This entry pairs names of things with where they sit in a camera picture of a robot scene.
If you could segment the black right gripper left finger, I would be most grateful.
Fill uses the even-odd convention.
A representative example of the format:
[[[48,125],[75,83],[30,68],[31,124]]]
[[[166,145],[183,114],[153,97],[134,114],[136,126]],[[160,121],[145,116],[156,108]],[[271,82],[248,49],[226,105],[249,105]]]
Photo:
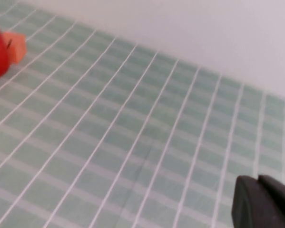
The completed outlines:
[[[232,203],[235,228],[285,228],[285,216],[258,178],[240,175]]]

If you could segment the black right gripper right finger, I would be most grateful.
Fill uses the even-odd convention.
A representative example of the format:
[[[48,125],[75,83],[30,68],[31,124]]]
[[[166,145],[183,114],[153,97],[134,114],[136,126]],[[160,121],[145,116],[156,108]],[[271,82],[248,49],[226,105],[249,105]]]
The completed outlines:
[[[285,216],[285,185],[269,175],[259,175],[258,181],[265,187],[275,204]]]

